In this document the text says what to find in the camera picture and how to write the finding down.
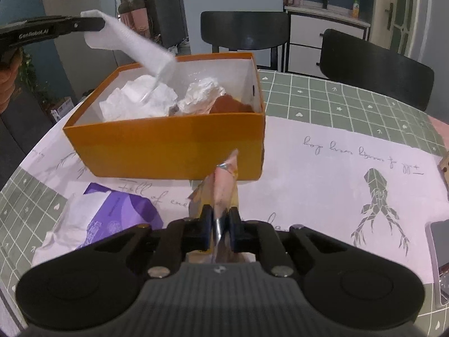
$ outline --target hand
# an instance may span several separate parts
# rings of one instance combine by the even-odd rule
[[[22,63],[22,52],[17,50],[9,66],[0,64],[0,114],[6,110],[10,102],[11,95],[16,89],[14,81],[17,77],[17,72]]]

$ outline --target orange box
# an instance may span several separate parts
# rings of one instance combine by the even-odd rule
[[[214,77],[254,113],[215,113],[102,122],[99,102],[128,80],[147,74],[140,64],[116,69],[75,111],[64,133],[96,176],[202,180],[239,149],[239,180],[257,180],[264,161],[265,114],[252,53],[177,58],[168,83],[182,99],[191,82]]]

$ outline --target black chair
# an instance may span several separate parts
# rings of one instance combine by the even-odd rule
[[[374,91],[422,111],[432,93],[431,68],[333,29],[324,32],[320,69],[332,81]]]
[[[271,48],[269,69],[278,69],[278,46],[288,40],[288,15],[284,12],[204,11],[201,13],[201,38],[230,51],[258,51]]]

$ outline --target white cabinet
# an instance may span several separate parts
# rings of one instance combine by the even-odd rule
[[[317,65],[320,62],[320,55],[321,49],[291,45],[288,71],[326,78]]]
[[[323,77],[317,63],[320,62],[323,33],[327,29],[338,30],[360,39],[367,39],[369,27],[356,26],[321,16],[295,14],[290,16],[290,41],[287,43],[285,71],[309,76]]]
[[[291,15],[290,44],[321,48],[323,37],[320,34],[326,29],[338,30],[363,39],[364,29],[311,16]]]

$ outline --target white tissue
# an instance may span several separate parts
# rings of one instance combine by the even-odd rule
[[[164,83],[159,83],[150,92],[154,82],[154,77],[143,75],[134,81],[128,81],[122,89],[116,88],[105,101],[100,102],[104,121],[168,116],[178,95]],[[148,95],[145,102],[140,102],[145,95]]]
[[[31,266],[52,260],[81,246],[86,240],[89,223],[110,193],[88,193],[69,200],[59,222],[47,232],[42,246],[36,249]]]
[[[179,111],[185,114],[208,114],[215,100],[225,93],[215,78],[203,78],[189,85],[185,98],[178,103]]]
[[[101,11],[83,11],[81,16],[102,17],[105,21],[105,27],[99,32],[84,33],[89,47],[121,50],[140,62],[158,80],[168,82],[175,69],[174,55]]]

